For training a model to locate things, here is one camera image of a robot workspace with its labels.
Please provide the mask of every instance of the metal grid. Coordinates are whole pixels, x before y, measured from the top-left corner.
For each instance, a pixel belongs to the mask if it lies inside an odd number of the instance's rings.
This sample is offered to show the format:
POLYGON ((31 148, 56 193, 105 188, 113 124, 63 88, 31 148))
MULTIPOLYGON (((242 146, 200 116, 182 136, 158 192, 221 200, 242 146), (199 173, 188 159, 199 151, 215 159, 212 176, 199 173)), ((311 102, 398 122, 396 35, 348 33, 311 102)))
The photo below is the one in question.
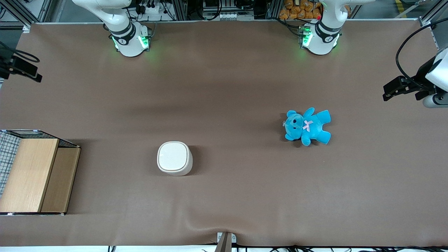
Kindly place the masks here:
POLYGON ((19 148, 20 138, 0 132, 0 199, 19 148))
MULTIPOLYGON (((10 135, 14 135, 23 139, 55 139, 53 135, 45 133, 41 130, 4 130, 3 132, 8 133, 10 135)), ((78 148, 78 145, 75 145, 67 140, 59 139, 58 147, 70 147, 70 148, 78 148)))

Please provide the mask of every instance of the teddy bear ear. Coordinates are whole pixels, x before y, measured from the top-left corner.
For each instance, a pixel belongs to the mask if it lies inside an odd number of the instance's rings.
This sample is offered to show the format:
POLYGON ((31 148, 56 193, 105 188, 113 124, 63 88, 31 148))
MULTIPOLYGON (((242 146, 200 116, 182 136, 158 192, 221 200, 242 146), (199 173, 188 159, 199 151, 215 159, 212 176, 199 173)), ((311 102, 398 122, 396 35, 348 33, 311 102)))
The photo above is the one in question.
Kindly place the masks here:
POLYGON ((289 141, 294 141, 294 138, 292 138, 290 135, 286 134, 284 137, 289 141))
POLYGON ((286 113, 286 116, 290 117, 290 116, 295 115, 295 114, 297 114, 297 112, 295 112, 294 110, 289 110, 289 111, 286 113))

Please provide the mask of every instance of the brown table surface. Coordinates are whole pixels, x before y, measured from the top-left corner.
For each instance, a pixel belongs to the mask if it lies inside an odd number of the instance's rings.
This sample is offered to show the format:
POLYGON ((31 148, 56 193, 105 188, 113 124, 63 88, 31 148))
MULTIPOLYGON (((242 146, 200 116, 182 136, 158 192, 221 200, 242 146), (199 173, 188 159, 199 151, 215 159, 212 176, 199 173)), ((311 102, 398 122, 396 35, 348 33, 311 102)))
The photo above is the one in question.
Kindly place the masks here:
MULTIPOLYGON (((448 110, 381 96, 418 27, 347 22, 315 56, 277 22, 160 24, 151 51, 126 58, 101 25, 33 25, 18 48, 43 82, 3 84, 0 126, 70 139, 81 158, 68 214, 1 217, 0 245, 201 244, 223 230, 253 246, 446 245, 448 110), (285 113, 311 106, 330 110, 330 143, 285 141, 285 113), (188 176, 157 168, 171 140, 191 147, 188 176)), ((421 32, 403 67, 435 52, 421 32)))

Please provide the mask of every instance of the white lid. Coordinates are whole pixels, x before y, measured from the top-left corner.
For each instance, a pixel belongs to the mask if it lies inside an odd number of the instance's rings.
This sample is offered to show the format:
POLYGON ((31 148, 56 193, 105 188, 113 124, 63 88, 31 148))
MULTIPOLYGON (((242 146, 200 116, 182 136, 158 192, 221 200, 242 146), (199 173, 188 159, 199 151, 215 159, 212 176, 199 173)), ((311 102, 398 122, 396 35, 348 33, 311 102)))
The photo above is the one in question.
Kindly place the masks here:
POLYGON ((158 156, 159 167, 167 171, 184 168, 188 161, 188 150, 181 142, 167 142, 162 144, 158 156))

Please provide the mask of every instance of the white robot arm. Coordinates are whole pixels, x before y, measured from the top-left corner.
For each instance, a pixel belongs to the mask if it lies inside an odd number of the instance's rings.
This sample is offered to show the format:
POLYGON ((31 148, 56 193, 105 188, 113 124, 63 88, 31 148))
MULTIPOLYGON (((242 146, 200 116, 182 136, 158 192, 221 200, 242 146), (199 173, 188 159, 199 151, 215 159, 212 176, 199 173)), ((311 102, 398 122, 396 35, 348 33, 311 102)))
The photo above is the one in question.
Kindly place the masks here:
POLYGON ((324 55, 336 46, 339 32, 347 20, 348 4, 368 4, 375 0, 319 0, 324 5, 322 18, 309 27, 306 37, 302 39, 302 46, 311 53, 324 55))
POLYGON ((115 47, 124 56, 134 57, 149 48, 151 32, 139 22, 132 22, 122 8, 132 0, 72 0, 76 5, 101 19, 112 33, 115 47))

